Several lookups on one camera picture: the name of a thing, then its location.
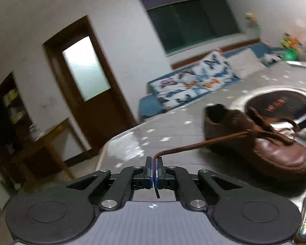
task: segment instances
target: brown leather shoe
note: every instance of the brown leather shoe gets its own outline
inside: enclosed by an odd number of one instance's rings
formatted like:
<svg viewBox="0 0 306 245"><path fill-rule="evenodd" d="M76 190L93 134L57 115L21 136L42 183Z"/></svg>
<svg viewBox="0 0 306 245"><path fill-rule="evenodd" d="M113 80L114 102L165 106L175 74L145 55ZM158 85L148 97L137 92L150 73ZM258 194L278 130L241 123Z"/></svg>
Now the brown leather shoe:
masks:
<svg viewBox="0 0 306 245"><path fill-rule="evenodd" d="M261 173L286 181L306 179L306 148L275 131L250 108L247 114L217 104L206 107L206 140L246 132L241 137L214 143L211 149L234 150Z"/></svg>

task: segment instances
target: table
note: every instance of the table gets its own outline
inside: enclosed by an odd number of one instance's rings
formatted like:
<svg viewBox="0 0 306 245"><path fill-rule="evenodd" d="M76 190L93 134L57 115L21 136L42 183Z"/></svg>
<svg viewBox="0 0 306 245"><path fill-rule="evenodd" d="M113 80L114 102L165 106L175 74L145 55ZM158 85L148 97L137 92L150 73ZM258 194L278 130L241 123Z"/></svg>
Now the table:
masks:
<svg viewBox="0 0 306 245"><path fill-rule="evenodd" d="M38 180L33 175L33 173L29 170L29 168L24 163L24 160L34 155L36 152L38 152L41 148L45 147L48 152L50 153L53 160L59 165L59 167L67 174L67 176L73 180L75 179L75 176L72 174L72 172L69 170L67 164L62 161L61 157L59 156L58 152L56 151L54 145L52 144L52 141L61 134L64 130L69 130L74 137L77 144L84 150L84 152L87 155L87 158L89 159L90 156L87 153L87 150L81 140L79 139L78 135L76 134L74 128L70 124L69 119L65 119L61 123L51 127L48 129L43 136L38 138L36 141L27 143L24 148L18 152L16 155L13 155L11 158L11 162L16 164L17 167L20 169L21 173L25 177L26 181L28 181L31 185L31 190L33 188L38 188Z"/></svg>

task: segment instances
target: door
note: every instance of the door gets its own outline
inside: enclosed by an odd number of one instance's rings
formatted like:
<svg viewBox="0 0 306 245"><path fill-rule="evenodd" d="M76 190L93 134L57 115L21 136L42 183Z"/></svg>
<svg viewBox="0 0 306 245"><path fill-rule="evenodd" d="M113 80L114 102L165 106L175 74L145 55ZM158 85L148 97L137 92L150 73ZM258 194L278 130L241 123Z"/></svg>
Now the door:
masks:
<svg viewBox="0 0 306 245"><path fill-rule="evenodd" d="M87 17L44 44L52 71L92 147L136 125Z"/></svg>

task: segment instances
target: shoelace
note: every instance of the shoelace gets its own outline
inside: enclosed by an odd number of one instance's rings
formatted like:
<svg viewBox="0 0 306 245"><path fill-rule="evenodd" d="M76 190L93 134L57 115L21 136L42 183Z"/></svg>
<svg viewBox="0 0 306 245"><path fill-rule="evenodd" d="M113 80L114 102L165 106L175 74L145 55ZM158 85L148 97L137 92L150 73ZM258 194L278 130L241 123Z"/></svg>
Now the shoelace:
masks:
<svg viewBox="0 0 306 245"><path fill-rule="evenodd" d="M253 110L253 113L256 116L258 116L259 118L261 118L260 115L255 110ZM281 118L281 117L280 118L273 118L272 120L274 120L274 122L276 122L276 121L278 122L280 119L283 119L283 118ZM262 124L261 127L263 129L269 129L270 131L264 131L264 130L263 131L251 131L251 130L247 130L247 131L242 131L242 132L234 133L234 134L227 135L227 136L221 136L221 137L218 137L218 138L210 139L210 140L203 141L203 142L200 142L200 143L191 144L191 145L188 145L188 146L181 146L181 147L176 147L176 148L163 150L163 151L160 151L157 154L155 154L154 157L153 157L153 167L152 167L153 174L152 175L153 175L154 189L155 189L157 198L160 198L160 195L159 195L159 192L157 190L156 183L155 183L155 180L156 180L155 160L160 156L176 154L176 153L179 153L179 152L184 152L184 151L189 151L189 150L194 150L194 149L198 149L198 148L209 146L209 145L214 145L214 144L224 142L224 141L230 141L230 140L234 140L234 139L238 139L238 138L244 138L248 135L251 135L254 138L272 138L272 139L283 142L285 145L291 145L291 144L294 143L293 139L275 131L270 126L270 123L268 123L264 120L262 120L262 121L265 123L265 125ZM292 119L286 119L286 121L288 121L288 122L292 121L293 123L291 123L291 122L290 123L294 126L294 129L298 127L297 124Z"/></svg>
<svg viewBox="0 0 306 245"><path fill-rule="evenodd" d="M265 131L275 131L272 126L271 123L279 123L282 121L286 121L288 123L290 123L293 128L282 128L280 130L277 130L277 132L281 133L285 130L287 131L293 131L294 135L293 135L293 139L295 139L297 132L300 131L300 128L298 126L298 124L293 120L293 118L290 117L274 117L274 118L267 118L264 119L261 115L259 115L259 113L257 112L257 110L255 110L252 107L248 108L248 115L251 114L251 118L257 117L258 118L258 123L255 122L257 125L259 125L260 127L262 127Z"/></svg>

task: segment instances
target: shoe opening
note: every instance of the shoe opening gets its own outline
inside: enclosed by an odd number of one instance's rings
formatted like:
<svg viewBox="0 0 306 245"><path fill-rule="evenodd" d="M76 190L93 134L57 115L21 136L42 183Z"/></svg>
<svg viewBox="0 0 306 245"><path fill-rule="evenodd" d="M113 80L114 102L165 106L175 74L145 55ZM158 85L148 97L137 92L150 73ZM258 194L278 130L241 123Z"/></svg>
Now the shoe opening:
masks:
<svg viewBox="0 0 306 245"><path fill-rule="evenodd" d="M216 104L214 106L208 106L205 108L205 116L208 117L213 123L219 123L228 110L222 104Z"/></svg>

